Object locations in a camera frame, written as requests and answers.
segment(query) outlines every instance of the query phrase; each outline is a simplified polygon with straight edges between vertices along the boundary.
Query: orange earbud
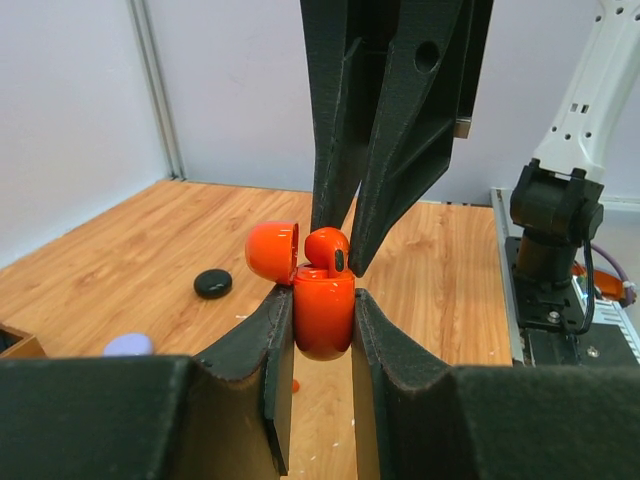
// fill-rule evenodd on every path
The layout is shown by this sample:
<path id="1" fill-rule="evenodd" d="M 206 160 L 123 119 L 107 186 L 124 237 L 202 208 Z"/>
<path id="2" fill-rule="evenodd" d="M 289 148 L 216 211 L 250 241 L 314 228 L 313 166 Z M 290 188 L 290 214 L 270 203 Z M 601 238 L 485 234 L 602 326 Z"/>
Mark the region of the orange earbud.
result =
<path id="1" fill-rule="evenodd" d="M 304 241 L 304 254 L 314 267 L 327 269 L 330 277 L 338 277 L 347 268 L 349 240 L 337 228 L 320 228 Z"/>
<path id="2" fill-rule="evenodd" d="M 293 329 L 300 351 L 314 360 L 333 360 L 351 345 L 355 276 L 347 267 L 349 241 L 338 229 L 316 230 L 305 241 L 311 263 L 295 267 L 298 225 L 257 225 L 245 246 L 255 273 L 283 285 L 293 284 Z"/>

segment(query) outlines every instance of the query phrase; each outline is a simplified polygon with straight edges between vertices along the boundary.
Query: wooden table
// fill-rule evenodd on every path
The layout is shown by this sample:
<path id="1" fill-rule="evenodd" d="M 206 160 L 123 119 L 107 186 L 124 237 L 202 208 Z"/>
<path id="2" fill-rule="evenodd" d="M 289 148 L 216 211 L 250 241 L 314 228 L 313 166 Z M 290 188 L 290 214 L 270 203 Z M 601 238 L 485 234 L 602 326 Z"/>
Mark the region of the wooden table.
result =
<path id="1" fill-rule="evenodd" d="M 1 271 L 0 322 L 35 333 L 51 357 L 99 355 L 131 331 L 159 353 L 195 354 L 271 288 L 245 265 L 249 229 L 293 219 L 305 238 L 310 205 L 307 193 L 160 182 Z M 193 279 L 213 267 L 232 273 L 233 290 L 200 300 Z M 443 360 L 510 364 L 490 209 L 415 205 L 359 286 Z M 290 478 L 356 478 L 350 355 L 295 362 Z"/>

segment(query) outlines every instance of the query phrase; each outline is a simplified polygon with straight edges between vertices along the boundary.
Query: black round object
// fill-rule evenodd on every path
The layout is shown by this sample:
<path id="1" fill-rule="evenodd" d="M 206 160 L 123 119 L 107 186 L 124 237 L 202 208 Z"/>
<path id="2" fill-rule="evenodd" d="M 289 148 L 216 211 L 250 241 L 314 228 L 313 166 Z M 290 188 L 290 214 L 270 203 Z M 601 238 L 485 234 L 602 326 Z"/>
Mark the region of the black round object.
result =
<path id="1" fill-rule="evenodd" d="M 231 290 L 231 274 L 215 268 L 205 270 L 193 281 L 193 289 L 202 298 L 224 297 Z"/>

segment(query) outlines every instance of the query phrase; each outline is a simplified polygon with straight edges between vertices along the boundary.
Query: cable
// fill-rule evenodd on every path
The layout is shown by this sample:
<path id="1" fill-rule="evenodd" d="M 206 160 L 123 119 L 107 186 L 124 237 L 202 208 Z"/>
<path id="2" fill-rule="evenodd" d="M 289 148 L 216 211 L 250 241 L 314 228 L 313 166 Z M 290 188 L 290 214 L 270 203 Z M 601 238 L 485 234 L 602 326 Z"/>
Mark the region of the cable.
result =
<path id="1" fill-rule="evenodd" d="M 588 237 L 584 240 L 584 266 L 587 270 L 587 308 L 584 313 L 582 325 L 578 330 L 574 330 L 567 324 L 567 320 L 564 318 L 564 315 L 561 316 L 562 325 L 568 335 L 573 339 L 574 343 L 577 342 L 577 335 L 582 335 L 589 331 L 589 328 L 591 328 L 591 322 L 593 322 L 593 315 L 596 310 L 595 270 L 593 268 L 591 240 Z"/>
<path id="2" fill-rule="evenodd" d="M 623 285 L 626 284 L 626 286 L 624 287 L 625 305 L 623 305 L 623 307 L 628 307 L 634 302 L 633 287 L 631 286 L 631 280 L 629 279 L 629 276 L 622 268 L 622 265 L 620 265 L 616 261 L 616 259 L 613 258 L 611 254 L 607 252 L 604 248 L 599 247 L 598 245 L 595 245 L 595 244 L 591 246 L 593 247 L 594 252 L 596 252 L 598 255 L 604 258 L 607 262 L 609 262 L 609 264 L 616 271 L 616 274 L 618 275 L 618 278 L 620 278 L 620 281 L 623 283 Z"/>

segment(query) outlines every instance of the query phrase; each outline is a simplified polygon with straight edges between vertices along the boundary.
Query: purple cable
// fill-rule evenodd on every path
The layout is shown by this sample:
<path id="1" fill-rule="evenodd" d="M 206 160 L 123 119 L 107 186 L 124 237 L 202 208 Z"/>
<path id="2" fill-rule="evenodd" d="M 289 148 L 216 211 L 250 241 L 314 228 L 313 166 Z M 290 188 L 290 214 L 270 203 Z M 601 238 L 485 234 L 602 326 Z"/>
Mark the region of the purple cable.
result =
<path id="1" fill-rule="evenodd" d="M 620 280 L 622 280 L 623 282 L 629 282 L 630 281 L 629 280 L 629 276 L 627 275 L 627 273 L 622 268 L 622 265 L 620 265 L 617 262 L 617 260 L 611 256 L 611 254 L 609 252 L 607 252 L 602 247 L 599 247 L 598 245 L 594 245 L 593 243 L 591 244 L 591 248 L 593 248 L 593 250 L 598 255 L 600 255 L 602 258 L 604 258 L 607 262 L 609 262 L 611 264 L 613 269 L 618 274 L 618 277 L 620 277 Z M 623 305 L 623 306 L 628 307 L 629 305 L 631 305 L 633 303 L 633 289 L 631 287 L 626 287 L 624 289 L 624 298 L 625 298 L 626 305 Z"/>

